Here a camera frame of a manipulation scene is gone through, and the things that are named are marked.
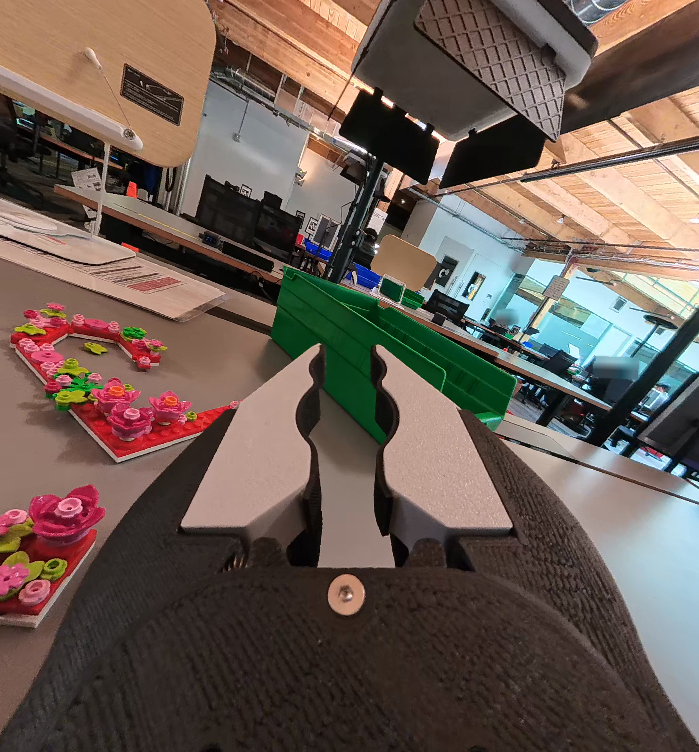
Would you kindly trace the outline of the small green bins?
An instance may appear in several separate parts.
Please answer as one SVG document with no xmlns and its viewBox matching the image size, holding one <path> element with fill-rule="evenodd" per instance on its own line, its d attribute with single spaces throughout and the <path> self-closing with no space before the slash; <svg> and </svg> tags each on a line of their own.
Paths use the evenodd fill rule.
<svg viewBox="0 0 699 752">
<path fill-rule="evenodd" d="M 398 306 L 418 310 L 424 303 L 425 298 L 419 292 L 408 289 L 400 280 L 383 275 L 379 283 L 379 296 Z"/>
</svg>

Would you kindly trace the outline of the dark upright pole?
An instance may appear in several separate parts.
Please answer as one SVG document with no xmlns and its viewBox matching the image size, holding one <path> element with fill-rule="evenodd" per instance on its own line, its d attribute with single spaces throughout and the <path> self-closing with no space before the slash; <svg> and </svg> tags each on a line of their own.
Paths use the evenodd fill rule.
<svg viewBox="0 0 699 752">
<path fill-rule="evenodd" d="M 352 203 L 351 211 L 343 224 L 340 243 L 327 263 L 323 275 L 325 280 L 334 284 L 341 282 L 354 251 L 361 244 L 363 222 L 372 208 L 376 189 L 382 177 L 383 162 L 375 156 L 368 155 L 366 168 L 360 193 Z"/>
</svg>

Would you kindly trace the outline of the overhead grey light housing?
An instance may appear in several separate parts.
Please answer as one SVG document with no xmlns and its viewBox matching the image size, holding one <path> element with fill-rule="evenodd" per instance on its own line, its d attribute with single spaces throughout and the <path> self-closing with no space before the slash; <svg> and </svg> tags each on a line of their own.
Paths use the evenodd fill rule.
<svg viewBox="0 0 699 752">
<path fill-rule="evenodd" d="M 453 143 L 440 187 L 533 168 L 598 40 L 565 2 L 382 2 L 352 73 L 342 138 L 417 183 Z"/>
</svg>

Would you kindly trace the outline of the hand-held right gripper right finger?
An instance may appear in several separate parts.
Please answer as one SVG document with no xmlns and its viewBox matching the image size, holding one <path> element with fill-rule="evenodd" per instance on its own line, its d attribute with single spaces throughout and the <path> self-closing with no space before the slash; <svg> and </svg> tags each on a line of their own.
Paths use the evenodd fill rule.
<svg viewBox="0 0 699 752">
<path fill-rule="evenodd" d="M 370 353 L 376 422 L 375 514 L 394 544 L 503 538 L 513 522 L 457 405 L 380 344 Z"/>
</svg>

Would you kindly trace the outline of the red lego heart frame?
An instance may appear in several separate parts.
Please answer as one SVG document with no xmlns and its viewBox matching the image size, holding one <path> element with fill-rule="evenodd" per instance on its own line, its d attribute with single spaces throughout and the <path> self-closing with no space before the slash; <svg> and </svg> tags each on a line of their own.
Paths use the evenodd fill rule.
<svg viewBox="0 0 699 752">
<path fill-rule="evenodd" d="M 196 412 L 177 392 L 143 394 L 122 378 L 103 378 L 57 346 L 81 341 L 81 352 L 94 356 L 115 346 L 127 356 L 136 374 L 162 363 L 167 346 L 138 326 L 123 326 L 82 314 L 68 315 L 58 303 L 24 311 L 25 322 L 9 336 L 9 345 L 36 376 L 44 397 L 57 412 L 70 415 L 115 463 L 123 463 L 201 435 L 221 416 L 234 412 L 237 400 Z"/>
</svg>

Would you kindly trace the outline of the white stand frame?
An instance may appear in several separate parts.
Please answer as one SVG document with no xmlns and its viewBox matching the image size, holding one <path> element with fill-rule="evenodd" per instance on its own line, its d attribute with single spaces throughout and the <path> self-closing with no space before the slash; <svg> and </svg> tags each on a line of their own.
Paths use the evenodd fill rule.
<svg viewBox="0 0 699 752">
<path fill-rule="evenodd" d="M 2 65 L 0 89 L 13 92 L 22 101 L 32 101 L 34 107 L 42 111 L 53 110 L 61 121 L 74 122 L 78 127 L 95 132 L 105 146 L 98 214 L 90 233 L 0 199 L 0 237 L 16 240 L 29 248 L 86 266 L 100 266 L 134 257 L 134 251 L 100 238 L 98 224 L 102 218 L 106 194 L 110 147 L 128 146 L 130 151 L 138 152 L 144 146 L 140 137 L 128 125 L 68 99 Z"/>
</svg>

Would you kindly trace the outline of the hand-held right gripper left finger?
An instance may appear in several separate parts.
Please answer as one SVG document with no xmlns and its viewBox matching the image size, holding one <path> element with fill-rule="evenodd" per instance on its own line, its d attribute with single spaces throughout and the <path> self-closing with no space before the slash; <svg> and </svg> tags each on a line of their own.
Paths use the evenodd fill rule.
<svg viewBox="0 0 699 752">
<path fill-rule="evenodd" d="M 309 435 L 320 419 L 325 346 L 311 346 L 235 409 L 181 521 L 188 534 L 290 544 L 309 528 L 317 477 Z"/>
</svg>

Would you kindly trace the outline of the large wooden tray top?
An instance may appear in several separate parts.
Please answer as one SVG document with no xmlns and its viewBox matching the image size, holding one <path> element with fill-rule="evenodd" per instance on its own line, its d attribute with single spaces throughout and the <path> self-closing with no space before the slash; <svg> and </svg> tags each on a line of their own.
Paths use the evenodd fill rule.
<svg viewBox="0 0 699 752">
<path fill-rule="evenodd" d="M 194 153 L 215 44 L 204 1 L 0 1 L 0 92 L 180 166 Z"/>
</svg>

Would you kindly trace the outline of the small wooden tray top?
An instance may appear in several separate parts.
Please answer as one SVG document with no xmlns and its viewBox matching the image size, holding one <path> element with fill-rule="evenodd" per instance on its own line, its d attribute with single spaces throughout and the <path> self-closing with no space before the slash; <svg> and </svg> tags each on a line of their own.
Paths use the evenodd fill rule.
<svg viewBox="0 0 699 752">
<path fill-rule="evenodd" d="M 437 267 L 434 255 L 395 235 L 386 235 L 380 240 L 370 266 L 380 277 L 393 277 L 415 293 L 428 287 Z"/>
</svg>

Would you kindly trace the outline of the large green plastic bin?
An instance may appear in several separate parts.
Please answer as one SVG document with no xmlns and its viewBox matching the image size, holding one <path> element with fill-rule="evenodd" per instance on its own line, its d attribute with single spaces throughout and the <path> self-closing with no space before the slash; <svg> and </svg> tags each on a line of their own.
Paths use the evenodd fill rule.
<svg viewBox="0 0 699 752">
<path fill-rule="evenodd" d="M 283 273 L 271 337 L 295 359 L 326 348 L 324 390 L 378 443 L 370 350 L 380 344 L 490 430 L 500 426 L 516 379 L 396 308 L 292 268 Z"/>
</svg>

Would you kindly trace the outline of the red lego flower section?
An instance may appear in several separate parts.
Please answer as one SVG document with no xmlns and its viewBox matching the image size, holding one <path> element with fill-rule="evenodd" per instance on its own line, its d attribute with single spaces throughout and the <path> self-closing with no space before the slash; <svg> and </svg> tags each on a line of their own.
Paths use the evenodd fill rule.
<svg viewBox="0 0 699 752">
<path fill-rule="evenodd" d="M 105 514 L 93 485 L 0 513 L 0 625 L 40 625 L 94 548 Z"/>
</svg>

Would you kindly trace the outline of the flattened cardboard box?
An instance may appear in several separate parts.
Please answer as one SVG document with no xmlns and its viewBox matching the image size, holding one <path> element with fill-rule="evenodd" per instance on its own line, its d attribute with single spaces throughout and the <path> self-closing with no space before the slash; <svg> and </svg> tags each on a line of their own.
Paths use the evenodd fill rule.
<svg viewBox="0 0 699 752">
<path fill-rule="evenodd" d="M 90 266 L 0 237 L 0 259 L 178 322 L 211 311 L 230 297 L 197 277 L 159 266 L 136 253 Z"/>
</svg>

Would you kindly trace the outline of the black frame post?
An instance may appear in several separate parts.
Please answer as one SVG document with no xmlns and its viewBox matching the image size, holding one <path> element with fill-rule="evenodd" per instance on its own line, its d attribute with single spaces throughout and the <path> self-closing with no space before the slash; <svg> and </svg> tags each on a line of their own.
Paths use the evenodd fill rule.
<svg viewBox="0 0 699 752">
<path fill-rule="evenodd" d="M 598 426 L 591 432 L 586 442 L 589 445 L 601 447 L 604 442 L 630 416 L 631 412 L 643 398 L 660 381 L 669 367 L 691 345 L 699 335 L 699 308 L 679 327 L 673 338 L 650 362 L 641 376 L 633 382 L 618 402 L 600 420 Z"/>
</svg>

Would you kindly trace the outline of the grey background desk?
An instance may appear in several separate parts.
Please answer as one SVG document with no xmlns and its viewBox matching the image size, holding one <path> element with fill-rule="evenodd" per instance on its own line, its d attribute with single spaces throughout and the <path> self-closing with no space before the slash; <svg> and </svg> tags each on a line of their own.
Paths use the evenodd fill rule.
<svg viewBox="0 0 699 752">
<path fill-rule="evenodd" d="M 221 239 L 218 247 L 204 243 L 204 228 L 140 199 L 107 193 L 103 196 L 102 213 L 198 256 L 259 275 L 270 283 L 280 284 L 283 280 L 285 266 L 279 260 L 220 233 L 216 234 Z"/>
</svg>

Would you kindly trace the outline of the tilted black monitor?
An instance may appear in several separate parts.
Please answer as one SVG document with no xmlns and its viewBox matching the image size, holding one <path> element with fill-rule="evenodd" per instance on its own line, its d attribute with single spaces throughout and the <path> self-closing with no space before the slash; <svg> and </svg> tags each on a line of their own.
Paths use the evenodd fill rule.
<svg viewBox="0 0 699 752">
<path fill-rule="evenodd" d="M 699 472 L 699 374 L 691 376 L 637 436 L 676 465 Z"/>
</svg>

